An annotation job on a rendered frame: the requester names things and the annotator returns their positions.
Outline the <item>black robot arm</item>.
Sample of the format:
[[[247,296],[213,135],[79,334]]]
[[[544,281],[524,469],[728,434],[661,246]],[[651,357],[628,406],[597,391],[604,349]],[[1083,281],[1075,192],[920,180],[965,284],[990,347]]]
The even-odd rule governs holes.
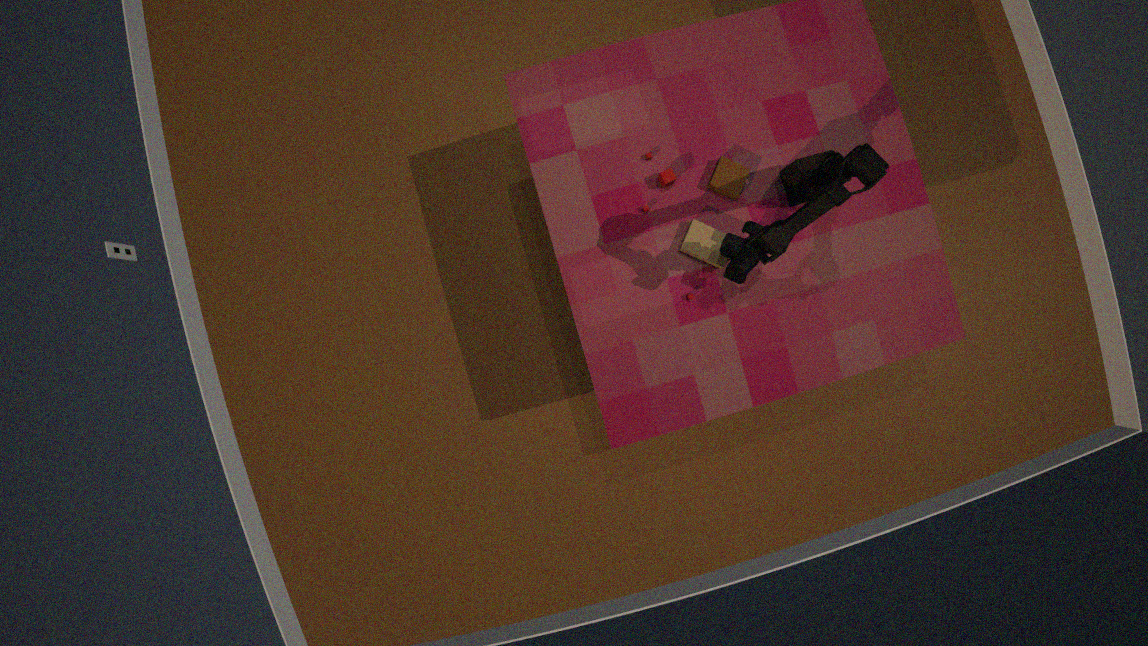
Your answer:
[[[808,176],[815,189],[819,188],[822,192],[798,209],[796,213],[790,215],[785,220],[773,221],[770,226],[766,225],[750,239],[743,239],[731,233],[726,234],[719,251],[721,256],[727,258],[734,256],[727,267],[735,277],[743,279],[759,262],[766,265],[776,260],[781,254],[788,250],[796,233],[817,220],[831,208],[841,207],[853,194],[870,190],[875,184],[879,182],[881,178],[887,174],[889,163],[882,159],[869,143],[863,143],[862,146],[858,145],[847,156],[843,156],[839,151],[830,151],[819,163],[819,166],[812,169]],[[861,190],[850,192],[841,184],[850,181],[851,177],[858,177],[858,180],[866,186]],[[744,244],[746,249],[742,249]],[[771,256],[768,257],[767,254]]]

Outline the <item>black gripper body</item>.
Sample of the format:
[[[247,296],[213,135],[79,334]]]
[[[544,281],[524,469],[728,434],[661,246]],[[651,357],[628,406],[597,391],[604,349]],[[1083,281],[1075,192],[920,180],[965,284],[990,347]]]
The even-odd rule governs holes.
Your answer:
[[[746,223],[744,223],[744,224],[745,224],[745,226],[743,227],[742,232],[747,232],[747,233],[748,233],[748,239],[750,239],[750,238],[753,238],[753,236],[754,236],[754,235],[755,235],[755,234],[757,234],[758,232],[760,232],[760,231],[761,231],[761,229],[762,229],[762,228],[765,227],[765,226],[762,226],[762,225],[759,225],[759,224],[758,224],[757,221],[746,221]],[[747,242],[748,242],[748,240],[747,240]],[[746,242],[746,243],[747,243],[747,242]],[[745,243],[745,244],[746,244],[746,243]],[[743,246],[743,248],[742,248],[742,249],[746,249],[746,246],[745,246],[745,244]],[[738,277],[735,277],[735,275],[734,275],[734,274],[732,274],[732,273],[731,273],[731,272],[729,271],[729,268],[728,268],[728,267],[726,267],[726,272],[724,272],[724,274],[723,274],[723,275],[724,275],[724,278],[726,278],[726,279],[728,279],[728,280],[730,280],[730,281],[734,281],[734,282],[735,282],[735,283],[737,283],[737,285],[743,285],[743,283],[744,283],[744,281],[745,281],[745,279],[746,279],[746,277],[747,277],[747,275],[746,275],[746,277],[744,277],[743,279],[740,279],[740,278],[738,278]]]

